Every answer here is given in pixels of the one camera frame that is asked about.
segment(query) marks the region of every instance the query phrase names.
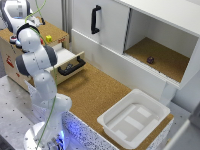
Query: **robotic arm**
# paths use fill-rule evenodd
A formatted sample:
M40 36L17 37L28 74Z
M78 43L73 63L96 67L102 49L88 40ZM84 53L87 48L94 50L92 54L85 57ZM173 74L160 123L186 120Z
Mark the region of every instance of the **robotic arm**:
M46 127L44 125L35 135L36 145L41 139L39 146L48 147L47 143L52 141L55 143L57 135L62 131L61 114L68 111L72 106L69 97L57 93L57 86L53 77L45 70L57 64L57 55L53 48L41 44L39 31L36 28L41 23L37 18L31 17L25 24L25 18L32 12L27 0L1 1L0 9L9 31L16 35L22 49L27 51L27 53L18 56L15 63L21 74L32 76L34 79L36 90L31 95L32 103L46 108L46 116L52 114L50 119L46 118L45 120ZM67 145L63 142L62 148L65 149L66 147Z

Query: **brown work surface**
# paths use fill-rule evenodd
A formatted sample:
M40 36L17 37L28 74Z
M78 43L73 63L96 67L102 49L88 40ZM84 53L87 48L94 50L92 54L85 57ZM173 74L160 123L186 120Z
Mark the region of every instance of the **brown work surface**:
M142 41L125 51L125 53L178 82L181 82L190 60L188 57L149 38L144 38ZM154 58L153 64L147 63L147 58L150 56Z
M56 26L52 25L51 23L45 21L45 25L40 25L38 27L38 30L40 31L40 34L46 41L46 36L51 35L52 42L60 39L61 37L64 37L68 35L66 32L62 31L61 29L57 28ZM4 29L0 31L0 37L2 37L5 41L9 42L10 36L12 36L13 33L8 31L8 29Z
M104 133L97 118L129 92L131 89L88 63L81 72L58 86L58 93L72 99L70 111L120 150L123 148ZM167 116L136 150L145 150L172 119L171 114Z

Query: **yellow object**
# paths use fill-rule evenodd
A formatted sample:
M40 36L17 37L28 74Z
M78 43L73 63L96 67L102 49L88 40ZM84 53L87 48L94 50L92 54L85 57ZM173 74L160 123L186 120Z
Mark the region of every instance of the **yellow object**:
M47 42L52 42L52 37L51 37L50 35L47 35L47 36L46 36L46 41L47 41Z

